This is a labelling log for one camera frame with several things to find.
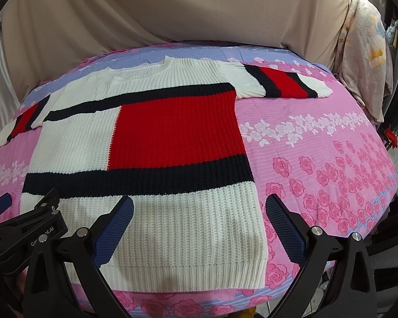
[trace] bedsheet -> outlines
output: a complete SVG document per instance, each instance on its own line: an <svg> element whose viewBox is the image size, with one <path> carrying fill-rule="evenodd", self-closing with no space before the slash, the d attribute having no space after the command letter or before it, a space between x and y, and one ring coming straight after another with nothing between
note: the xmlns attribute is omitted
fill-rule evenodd
<svg viewBox="0 0 398 318"><path fill-rule="evenodd" d="M241 99L235 110L255 178L268 241L265 288L197 293L129 293L116 296L133 317L217 316L256 306L282 295L299 271L289 261L266 218L267 195L277 193L290 211L332 235L353 231L367 235L398 188L398 175L374 127L330 71L293 52L257 46L172 43L112 52L91 58L59 79L34 89L17 115L68 82L92 71L154 63L165 55L240 61L300 72L326 82L333 94L324 99ZM9 192L13 206L1 217L19 214L24 177L40 129L18 135L0 148L0 195ZM82 288L74 284L83 306Z"/></svg>

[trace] silver bolt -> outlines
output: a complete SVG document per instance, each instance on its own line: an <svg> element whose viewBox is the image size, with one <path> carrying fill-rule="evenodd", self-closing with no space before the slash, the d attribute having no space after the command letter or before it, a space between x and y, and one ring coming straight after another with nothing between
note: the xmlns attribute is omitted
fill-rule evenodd
<svg viewBox="0 0 398 318"><path fill-rule="evenodd" d="M40 237L38 237L39 242L45 242L46 240L47 240L47 235L40 235Z"/></svg>
<svg viewBox="0 0 398 318"><path fill-rule="evenodd" d="M77 231L77 235L78 235L79 237L85 237L85 236L87 235L88 232L89 232L89 231L88 231L87 228L81 227L81 228Z"/></svg>
<svg viewBox="0 0 398 318"><path fill-rule="evenodd" d="M354 232L354 233L352 234L352 237L353 237L353 239L355 239L355 240L358 241L358 242L362 239L361 234L360 234L360 233L357 233L357 232Z"/></svg>
<svg viewBox="0 0 398 318"><path fill-rule="evenodd" d="M323 230L318 227L318 226L314 226L313 228L311 228L311 232L315 235L322 235L323 234Z"/></svg>

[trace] beige backdrop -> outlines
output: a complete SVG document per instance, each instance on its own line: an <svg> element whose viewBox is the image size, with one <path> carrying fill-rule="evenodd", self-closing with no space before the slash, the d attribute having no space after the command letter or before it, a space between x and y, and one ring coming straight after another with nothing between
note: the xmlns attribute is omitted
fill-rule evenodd
<svg viewBox="0 0 398 318"><path fill-rule="evenodd" d="M287 47L332 66L348 0L9 0L3 37L22 100L88 57L168 41Z"/></svg>

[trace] red knit panel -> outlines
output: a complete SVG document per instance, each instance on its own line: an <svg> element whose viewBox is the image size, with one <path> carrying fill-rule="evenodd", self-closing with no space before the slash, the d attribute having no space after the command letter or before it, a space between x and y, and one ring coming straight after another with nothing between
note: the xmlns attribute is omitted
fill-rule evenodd
<svg viewBox="0 0 398 318"><path fill-rule="evenodd" d="M260 70L276 84L281 98L308 98L308 93L285 72L267 67L260 67Z"/></svg>
<svg viewBox="0 0 398 318"><path fill-rule="evenodd" d="M21 119L17 121L17 124L15 125L15 128L11 132L11 137L14 138L16 135L20 134L21 132L26 131L26 126L28 121L31 119L32 115L34 114L34 111L37 108L37 104L31 106L27 111L25 111Z"/></svg>
<svg viewBox="0 0 398 318"><path fill-rule="evenodd" d="M123 105L108 169L197 164L245 154L234 91Z"/></svg>

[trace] sweater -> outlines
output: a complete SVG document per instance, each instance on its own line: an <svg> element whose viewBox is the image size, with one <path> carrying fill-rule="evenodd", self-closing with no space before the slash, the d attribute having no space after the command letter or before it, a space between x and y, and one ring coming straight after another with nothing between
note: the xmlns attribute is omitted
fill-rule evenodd
<svg viewBox="0 0 398 318"><path fill-rule="evenodd" d="M134 218L101 267L112 289L257 289L268 250L235 99L330 93L297 73L166 57L71 82L6 126L0 145L42 126L21 213L55 187L69 234L132 197Z"/></svg>

